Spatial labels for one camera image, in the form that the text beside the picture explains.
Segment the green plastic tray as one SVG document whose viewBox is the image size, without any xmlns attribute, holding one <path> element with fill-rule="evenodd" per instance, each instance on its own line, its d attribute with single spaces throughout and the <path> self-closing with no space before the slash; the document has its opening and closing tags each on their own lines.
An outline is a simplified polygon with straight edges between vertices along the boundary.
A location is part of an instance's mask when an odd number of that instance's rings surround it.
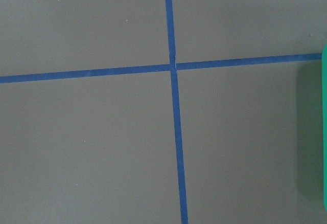
<svg viewBox="0 0 327 224">
<path fill-rule="evenodd" d="M 323 138 L 323 204 L 324 209 L 327 207 L 327 88 L 326 88 L 326 53 L 327 46 L 325 45 L 322 51 L 321 59 L 321 81 L 322 81 L 322 138 Z"/>
</svg>

